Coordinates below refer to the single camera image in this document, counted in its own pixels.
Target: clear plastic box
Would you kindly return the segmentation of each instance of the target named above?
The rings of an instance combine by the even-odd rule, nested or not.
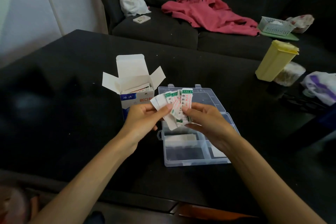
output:
[[[181,90],[181,87],[174,87],[169,84],[168,87],[159,87],[159,94],[167,91]],[[217,107],[222,116],[239,133],[229,113],[225,111],[216,95],[209,88],[202,88],[199,84],[193,88],[192,101],[213,105]],[[194,134],[196,141],[166,141],[167,136]],[[165,121],[162,122],[162,130],[158,131],[157,137],[163,140],[163,154],[166,167],[212,165],[231,163],[226,156],[214,157],[213,146],[210,141],[200,132],[185,126],[179,127],[173,131],[168,128]]]

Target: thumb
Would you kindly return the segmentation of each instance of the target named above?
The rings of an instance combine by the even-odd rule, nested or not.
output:
[[[151,115],[151,118],[158,121],[162,117],[166,116],[170,113],[171,109],[173,108],[173,104],[168,104],[164,107],[162,107],[160,110],[158,110],[156,113]]]
[[[192,121],[198,124],[202,124],[202,121],[204,120],[204,115],[206,115],[203,112],[200,112],[198,110],[188,108],[186,106],[182,107],[182,111],[189,117],[192,118]]]

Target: cardboard box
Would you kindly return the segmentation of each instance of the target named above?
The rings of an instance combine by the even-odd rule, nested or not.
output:
[[[102,85],[120,95],[125,120],[130,106],[149,103],[150,99],[154,97],[154,90],[157,89],[166,76],[161,66],[149,75],[145,57],[142,54],[119,55],[115,59],[117,61],[119,77],[103,72]],[[145,83],[149,83],[153,90],[122,94],[125,90],[141,86]]]

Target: forearm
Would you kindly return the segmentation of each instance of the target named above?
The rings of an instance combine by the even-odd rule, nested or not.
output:
[[[271,223],[325,223],[242,137],[223,149]]]
[[[82,224],[112,175],[128,157],[121,141],[112,139],[31,224]]]

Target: yellow plastic lid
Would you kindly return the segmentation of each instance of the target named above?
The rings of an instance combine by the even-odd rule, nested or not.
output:
[[[272,44],[279,50],[282,52],[289,52],[289,53],[293,53],[293,54],[299,54],[299,48],[297,48],[296,46],[290,44],[290,43],[285,43],[285,42],[281,42],[279,40],[273,40]]]

